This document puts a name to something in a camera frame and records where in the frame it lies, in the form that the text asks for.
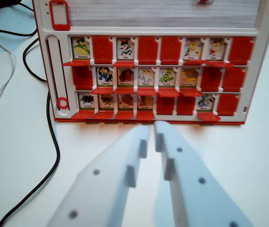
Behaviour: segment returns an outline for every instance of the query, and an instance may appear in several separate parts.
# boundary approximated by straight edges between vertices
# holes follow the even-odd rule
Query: screw hole
[[[96,176],[96,175],[99,175],[100,174],[100,170],[98,170],[98,169],[95,169],[94,171],[93,171],[93,174]]]
[[[75,219],[78,216],[78,212],[76,210],[72,210],[69,212],[68,216],[70,219]]]
[[[203,177],[200,177],[200,178],[199,178],[199,182],[200,182],[201,184],[205,184],[205,183],[206,183],[206,180],[205,180]]]
[[[230,227],[238,227],[238,224],[236,222],[232,221],[229,223],[229,226]]]

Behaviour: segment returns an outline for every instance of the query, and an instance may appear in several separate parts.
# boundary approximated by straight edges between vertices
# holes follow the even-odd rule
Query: red plastic base
[[[133,87],[118,87],[114,93],[115,94],[133,94],[134,88]]]
[[[129,120],[134,117],[134,112],[133,111],[118,111],[115,119],[118,120]]]
[[[138,111],[136,119],[138,121],[151,121],[154,119],[153,111]]]
[[[199,97],[203,95],[196,88],[180,88],[180,93],[185,97]]]
[[[82,120],[87,118],[92,118],[95,115],[94,110],[79,110],[74,116],[72,116],[73,120]]]
[[[137,91],[138,96],[154,96],[157,93],[153,87],[139,87]]]
[[[159,96],[161,97],[178,97],[180,93],[176,91],[174,87],[159,88]]]
[[[111,111],[111,110],[100,110],[99,112],[96,113],[96,115],[93,117],[93,119],[102,119],[102,120],[105,120],[105,119],[110,119],[112,118],[114,115],[114,111]]]
[[[134,61],[117,61],[114,64],[114,67],[133,67],[135,66]]]
[[[94,89],[91,93],[93,95],[105,95],[105,94],[111,94],[113,91],[112,87],[97,87],[97,89]]]
[[[197,117],[199,119],[201,119],[204,122],[218,122],[221,120],[221,118],[217,115],[214,115],[213,112],[209,112],[209,113],[198,113]]]

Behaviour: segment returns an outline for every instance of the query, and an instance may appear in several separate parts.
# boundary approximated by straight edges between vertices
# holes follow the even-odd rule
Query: red plastic clip
[[[61,105],[61,101],[65,101],[66,105]],[[60,107],[60,109],[67,109],[69,107],[68,99],[65,97],[60,97],[57,99],[57,105]]]
[[[105,95],[105,94],[111,94],[113,91],[112,87],[97,87],[97,89],[94,89],[91,93],[93,95]]]
[[[213,112],[202,112],[202,113],[197,113],[197,117],[201,119],[204,122],[219,122],[221,118],[217,115],[214,115]]]
[[[94,110],[79,110],[78,113],[76,113],[74,116],[72,116],[72,119],[83,120],[83,119],[92,118],[93,115],[95,115]]]
[[[89,64],[90,60],[72,60],[70,62],[63,63],[63,66],[85,66]]]
[[[129,120],[134,117],[134,112],[133,111],[118,111],[115,119],[118,120]]]
[[[54,22],[54,13],[53,13],[53,4],[65,4],[66,7],[66,19],[67,24],[56,24]],[[50,9],[50,17],[51,23],[53,25],[53,29],[56,31],[69,31],[70,30],[70,19],[69,19],[69,10],[68,10],[68,3],[64,0],[51,0],[49,2],[49,9]]]

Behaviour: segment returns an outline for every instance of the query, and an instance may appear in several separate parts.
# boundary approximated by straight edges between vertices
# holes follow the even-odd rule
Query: red plastic flap
[[[221,82],[222,72],[219,68],[204,67],[201,90],[202,91],[218,91]]]
[[[208,63],[207,60],[196,59],[196,60],[185,60],[183,65],[201,65],[201,64],[207,64],[207,63]]]
[[[233,116],[238,107],[239,99],[236,94],[221,94],[218,104],[218,115]]]
[[[227,68],[223,80],[223,91],[240,92],[246,72],[241,67]]]
[[[214,115],[213,112],[208,112],[208,113],[205,113],[205,112],[199,113],[198,112],[197,117],[204,122],[218,122],[221,120],[221,118],[217,115]]]
[[[133,67],[135,66],[134,61],[116,61],[114,67]]]
[[[161,97],[178,97],[180,95],[179,92],[174,87],[159,88],[159,96]]]
[[[233,67],[233,64],[226,63],[225,61],[208,61],[207,65],[211,67],[219,67],[219,68],[230,68]]]
[[[196,98],[180,96],[177,102],[177,115],[192,115]]]
[[[178,65],[182,42],[179,37],[165,36],[162,37],[161,43],[161,65]]]
[[[196,88],[180,88],[180,93],[185,97],[199,97],[203,95]]]
[[[88,66],[73,66],[72,77],[76,90],[92,90],[92,71]]]
[[[99,110],[93,119],[109,119],[114,115],[114,111],[111,110]]]
[[[158,55],[158,42],[153,36],[140,36],[138,46],[139,65],[155,65]]]
[[[114,93],[115,94],[133,94],[134,88],[133,87],[118,87]]]
[[[160,97],[157,98],[157,114],[172,115],[174,108],[174,98]]]
[[[119,119],[119,120],[129,120],[132,119],[134,117],[134,112],[133,111],[118,111],[115,119]]]
[[[136,114],[137,121],[151,121],[153,119],[153,111],[138,111],[138,113]]]
[[[137,94],[139,96],[153,96],[157,94],[153,87],[139,87]]]
[[[97,87],[97,89],[94,89],[91,93],[93,95],[105,95],[105,94],[111,94],[113,92],[112,87]]]
[[[89,64],[90,60],[72,60],[70,62],[63,63],[63,66],[85,66]]]
[[[229,61],[235,65],[247,65],[254,43],[251,37],[234,37],[229,54]]]
[[[65,4],[66,7],[66,19],[67,24],[56,24],[54,22],[54,12],[53,12],[53,4]],[[50,9],[50,17],[51,23],[53,25],[53,29],[56,31],[69,31],[70,30],[70,19],[69,19],[69,10],[68,10],[68,3],[64,0],[51,0],[49,1],[49,9]]]
[[[94,36],[92,44],[95,64],[112,64],[113,47],[109,37]]]
[[[78,113],[76,113],[74,116],[72,116],[72,119],[74,120],[82,120],[82,119],[88,119],[92,118],[93,115],[95,115],[94,110],[79,110]]]

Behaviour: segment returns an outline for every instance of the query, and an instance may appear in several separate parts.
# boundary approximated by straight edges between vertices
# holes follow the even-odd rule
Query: cartoon animal face
[[[120,50],[122,55],[131,55],[133,53],[133,47],[128,43],[128,40],[122,40]]]

